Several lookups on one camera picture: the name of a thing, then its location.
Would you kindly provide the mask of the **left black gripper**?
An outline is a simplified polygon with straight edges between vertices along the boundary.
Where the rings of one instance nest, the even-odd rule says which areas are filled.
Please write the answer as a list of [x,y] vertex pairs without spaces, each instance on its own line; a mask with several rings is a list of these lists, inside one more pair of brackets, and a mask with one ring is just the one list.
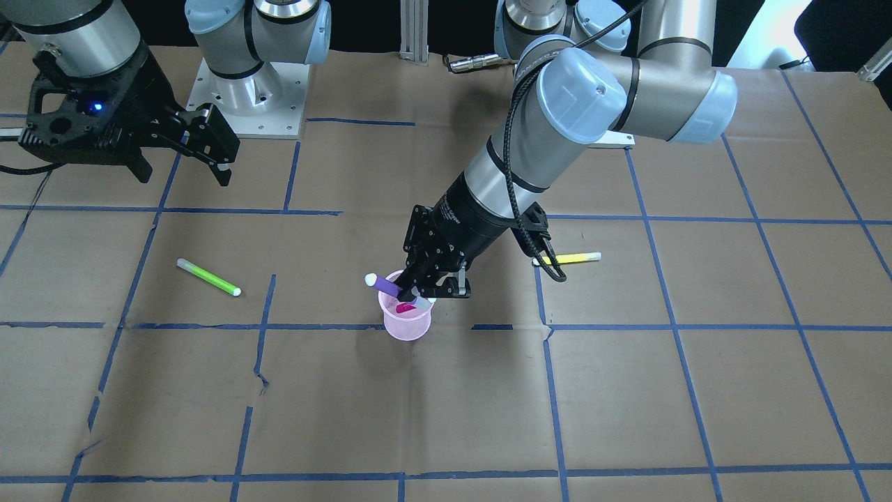
[[478,202],[459,175],[434,207],[418,204],[411,213],[403,248],[406,264],[397,277],[401,303],[416,298],[465,299],[472,293],[466,269],[506,229],[512,229],[523,253],[551,251],[547,214],[532,204],[522,216],[497,216]]

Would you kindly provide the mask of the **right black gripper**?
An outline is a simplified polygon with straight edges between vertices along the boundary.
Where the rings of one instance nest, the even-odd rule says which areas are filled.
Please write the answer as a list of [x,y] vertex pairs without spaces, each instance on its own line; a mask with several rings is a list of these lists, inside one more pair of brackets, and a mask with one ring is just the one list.
[[145,42],[121,67],[97,77],[67,75],[59,55],[44,47],[33,58],[38,76],[18,139],[26,152],[58,165],[125,166],[146,183],[153,168],[143,147],[180,146],[182,155],[209,167],[217,184],[230,184],[241,140],[216,105],[185,111],[176,102]]

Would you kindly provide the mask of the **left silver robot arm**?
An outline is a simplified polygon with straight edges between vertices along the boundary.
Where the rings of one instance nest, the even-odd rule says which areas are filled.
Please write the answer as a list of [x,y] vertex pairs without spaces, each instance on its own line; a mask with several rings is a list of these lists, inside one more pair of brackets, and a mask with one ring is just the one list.
[[555,282],[539,198],[608,132],[704,145],[730,124],[713,64],[717,3],[501,1],[494,45],[516,64],[507,118],[432,207],[416,206],[396,298],[468,298],[466,271],[505,231]]

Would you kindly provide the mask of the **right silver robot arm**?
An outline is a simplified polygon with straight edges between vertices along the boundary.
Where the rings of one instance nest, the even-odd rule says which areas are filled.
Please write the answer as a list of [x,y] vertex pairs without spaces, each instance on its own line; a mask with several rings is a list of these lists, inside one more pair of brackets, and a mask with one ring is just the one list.
[[325,63],[332,28],[325,1],[185,2],[211,88],[187,107],[121,1],[3,1],[2,13],[34,49],[38,70],[24,127],[3,130],[2,140],[44,161],[2,172],[124,166],[141,183],[153,173],[143,149],[164,147],[228,185],[241,146],[231,118],[286,108],[292,99],[276,67]]

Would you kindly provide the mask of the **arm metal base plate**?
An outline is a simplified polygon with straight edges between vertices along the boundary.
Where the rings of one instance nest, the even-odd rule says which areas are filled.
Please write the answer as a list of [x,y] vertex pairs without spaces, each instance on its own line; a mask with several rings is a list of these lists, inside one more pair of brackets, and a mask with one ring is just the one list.
[[631,149],[636,146],[636,139],[632,134],[625,132],[606,131],[589,149]]
[[249,77],[223,79],[203,60],[185,108],[216,105],[240,139],[299,140],[313,69],[274,61]]

